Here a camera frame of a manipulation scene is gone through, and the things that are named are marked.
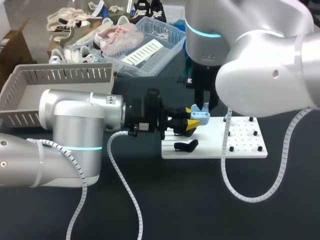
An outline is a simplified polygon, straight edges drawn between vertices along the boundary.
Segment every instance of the white robotic arm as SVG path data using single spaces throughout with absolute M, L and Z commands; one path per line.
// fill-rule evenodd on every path
M 318 109 L 320 34 L 302 3 L 190 0 L 186 6 L 187 52 L 204 66 L 201 72 L 219 68 L 209 81 L 229 108 L 253 117 Z

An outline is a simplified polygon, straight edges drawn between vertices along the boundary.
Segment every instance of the floor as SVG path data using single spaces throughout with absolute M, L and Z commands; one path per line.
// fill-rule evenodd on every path
M 162 0 L 161 2 L 170 5 L 185 5 L 185 1 Z M 98 4 L 99 0 L 6 0 L 4 6 L 11 29 L 17 30 L 28 18 L 31 18 L 23 30 L 23 35 L 33 59 L 43 64 L 49 61 L 47 48 L 51 35 L 46 28 L 47 16 L 65 7 L 86 11 L 89 2 Z M 128 6 L 128 0 L 113 0 L 113 2 L 125 9 Z

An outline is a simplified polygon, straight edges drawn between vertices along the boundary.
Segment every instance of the coiled cable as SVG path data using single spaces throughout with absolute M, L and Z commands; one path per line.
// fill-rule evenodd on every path
M 80 177 L 80 179 L 82 180 L 82 196 L 81 196 L 81 199 L 80 199 L 80 202 L 78 204 L 78 207 L 76 208 L 71 220 L 70 220 L 70 223 L 69 223 L 69 226 L 68 226 L 68 229 L 66 231 L 66 237 L 65 239 L 66 240 L 70 240 L 71 238 L 71 232 L 72 232 L 72 228 L 75 224 L 75 221 L 82 209 L 82 207 L 84 206 L 85 204 L 85 201 L 86 201 L 86 197 L 87 197 L 87 181 L 86 181 L 86 177 L 84 175 L 84 172 L 81 168 L 81 166 L 79 165 L 78 161 L 74 158 L 74 156 L 71 155 L 71 153 L 67 150 L 64 149 L 63 146 L 59 145 L 58 143 L 54 142 L 54 141 L 50 141 L 50 140 L 44 140 L 44 139 L 40 139 L 39 140 L 42 144 L 45 144 L 45 145 L 49 145 L 55 149 L 57 149 L 60 153 L 62 153 L 63 155 L 65 155 L 71 163 L 73 163 L 74 165 L 74 168 L 76 169 L 76 171 L 78 172 L 78 175 Z
M 136 213 L 138 215 L 138 222 L 139 222 L 139 232 L 138 232 L 138 237 L 137 237 L 137 240 L 141 240 L 142 239 L 142 234 L 143 234 L 143 230 L 144 230 L 144 224 L 143 224 L 143 220 L 142 220 L 142 214 L 141 214 L 141 211 L 140 211 L 140 207 L 138 205 L 138 202 L 134 196 L 134 194 L 132 193 L 128 183 L 126 182 L 124 176 L 122 175 L 119 167 L 117 166 L 116 164 L 116 161 L 114 159 L 114 157 L 112 156 L 112 153 L 111 153 L 111 143 L 112 141 L 118 137 L 118 136 L 128 136 L 129 133 L 128 131 L 118 131 L 116 133 L 114 133 L 108 140 L 107 142 L 107 145 L 106 145 L 106 150 L 108 152 L 108 155 L 109 155 L 109 158 L 111 160 L 111 163 L 116 171 L 116 173 L 119 175 L 125 189 L 127 190 L 128 194 L 130 195 L 130 198 L 132 199 L 132 202 L 135 206 L 135 210 L 136 210 Z
M 274 184 L 272 187 L 263 195 L 257 196 L 257 197 L 246 197 L 238 193 L 231 185 L 228 179 L 227 175 L 227 169 L 226 169 L 226 151 L 227 151 L 227 143 L 228 143 L 228 134 L 229 134 L 229 128 L 231 123 L 231 117 L 232 117 L 232 110 L 228 108 L 228 112 L 226 115 L 226 124 L 224 128 L 224 137 L 223 137 L 223 143 L 222 143 L 222 153 L 221 153 L 221 173 L 223 177 L 223 181 L 226 185 L 226 187 L 229 189 L 229 191 L 236 196 L 238 199 L 247 202 L 247 203 L 259 203 L 262 202 L 268 198 L 270 198 L 278 189 L 280 186 L 287 167 L 287 160 L 288 160 L 288 153 L 289 153 L 289 145 L 290 145 L 290 139 L 291 135 L 296 127 L 296 125 L 299 123 L 299 121 L 308 113 L 310 113 L 312 109 L 306 108 L 300 111 L 291 121 L 288 129 L 286 130 L 284 141 L 283 141 L 283 147 L 282 147 L 282 156 L 281 156 L 281 164 L 280 169 L 278 172 L 278 175 L 275 179 Z

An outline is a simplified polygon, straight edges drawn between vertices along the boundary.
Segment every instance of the dark table surface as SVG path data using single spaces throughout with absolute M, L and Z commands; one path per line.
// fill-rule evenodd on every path
M 158 88 L 165 103 L 190 106 L 193 91 L 176 83 L 184 68 L 180 53 L 160 77 L 117 79 L 113 92 L 131 98 Z M 224 116 L 221 103 L 211 113 Z M 259 119 L 268 150 L 266 159 L 230 159 L 230 182 L 241 194 L 255 197 L 273 184 L 281 161 L 285 131 L 296 112 Z M 143 216 L 144 240 L 270 240 L 319 238 L 320 113 L 311 112 L 293 133 L 287 171 L 267 201 L 249 204 L 225 187 L 219 159 L 162 159 L 159 133 L 118 137 L 112 153 L 132 189 Z M 47 138 L 40 129 L 7 129 L 21 138 Z M 103 146 L 110 135 L 105 134 Z M 62 240 L 81 197 L 81 189 L 0 188 L 1 240 Z M 88 196 L 72 232 L 73 240 L 135 240 L 134 205 L 103 148 L 98 183 Z

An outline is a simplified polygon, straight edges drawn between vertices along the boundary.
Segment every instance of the robotic arm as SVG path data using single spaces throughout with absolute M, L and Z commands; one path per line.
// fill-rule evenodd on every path
M 199 108 L 203 90 L 211 91 L 210 110 L 220 98 L 247 116 L 318 108 L 320 34 L 313 33 L 302 3 L 189 0 L 186 6 L 186 49 Z
M 53 142 L 81 166 L 88 186 L 100 175 L 103 133 L 128 128 L 128 134 L 160 132 L 167 128 L 190 136 L 200 124 L 188 108 L 166 107 L 157 89 L 126 105 L 121 95 L 68 90 L 46 90 L 40 99 L 41 126 L 53 131 Z M 82 187 L 75 166 L 64 154 L 35 141 L 0 134 L 0 186 Z

